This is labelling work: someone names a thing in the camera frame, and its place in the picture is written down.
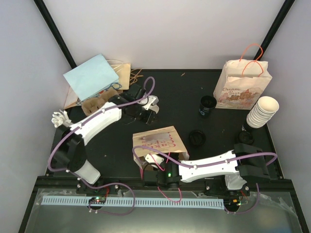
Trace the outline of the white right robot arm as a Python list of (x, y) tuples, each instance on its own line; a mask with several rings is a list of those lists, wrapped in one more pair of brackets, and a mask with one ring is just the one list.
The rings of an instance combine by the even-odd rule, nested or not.
[(157, 185), (178, 188), (180, 183), (223, 176), (222, 192), (231, 196), (247, 183), (260, 183), (270, 180), (267, 162), (262, 149), (238, 143), (233, 150), (205, 159), (174, 163), (156, 154), (147, 154), (147, 164), (158, 169)]

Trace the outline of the cream paper bag pink sides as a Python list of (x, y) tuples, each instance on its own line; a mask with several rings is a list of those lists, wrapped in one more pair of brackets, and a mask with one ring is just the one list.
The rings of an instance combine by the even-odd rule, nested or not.
[[(158, 191), (169, 201), (180, 202), (182, 200), (182, 193), (180, 190), (181, 175), (179, 175), (179, 164), (181, 161), (187, 161), (190, 155), (179, 136), (174, 126), (160, 128), (156, 130), (135, 133), (133, 134), (133, 159), (140, 168), (140, 175), (142, 179), (142, 173), (144, 170), (160, 170), (157, 167), (153, 167), (153, 164), (149, 164), (145, 161), (147, 154), (157, 154), (164, 158), (164, 162), (161, 163), (168, 173), (168, 186), (156, 186)], [(177, 189), (179, 192), (179, 199), (171, 199), (167, 197), (162, 188)]]

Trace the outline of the black lid stack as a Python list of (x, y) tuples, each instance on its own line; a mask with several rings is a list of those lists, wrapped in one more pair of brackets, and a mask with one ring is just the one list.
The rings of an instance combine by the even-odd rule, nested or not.
[(206, 118), (216, 107), (217, 100), (213, 96), (203, 96), (200, 99), (199, 113), (200, 116)]

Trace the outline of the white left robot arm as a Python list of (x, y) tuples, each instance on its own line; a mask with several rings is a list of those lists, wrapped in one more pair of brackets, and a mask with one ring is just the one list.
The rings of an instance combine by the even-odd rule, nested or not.
[(123, 116), (149, 124), (159, 111), (158, 102), (157, 96), (134, 84), (126, 92), (119, 94), (112, 89), (93, 98), (86, 118), (77, 123), (72, 123), (66, 111), (55, 112), (52, 122), (56, 127), (56, 142), (48, 160), (49, 170), (55, 170), (51, 164), (52, 160), (56, 160), (62, 166), (61, 171), (76, 174), (87, 182), (87, 188), (92, 193), (101, 193), (104, 181), (100, 179), (100, 171), (88, 160), (86, 145)]

